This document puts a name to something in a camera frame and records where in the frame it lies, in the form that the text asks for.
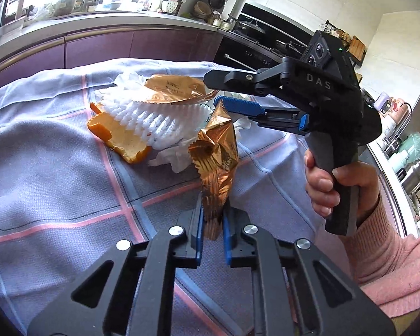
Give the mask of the right hand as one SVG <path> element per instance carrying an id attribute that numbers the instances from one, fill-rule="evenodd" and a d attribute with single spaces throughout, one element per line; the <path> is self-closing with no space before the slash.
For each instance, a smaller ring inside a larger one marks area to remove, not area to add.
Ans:
<path id="1" fill-rule="evenodd" d="M 311 199 L 314 211 L 323 218 L 328 218 L 333 209 L 340 205 L 340 193 L 335 189 L 335 182 L 343 186 L 358 186 L 357 224 L 362 224 L 376 210 L 380 202 L 379 179 L 374 167 L 363 162 L 335 168 L 332 173 L 316 166 L 314 155 L 306 150 L 306 193 Z"/>

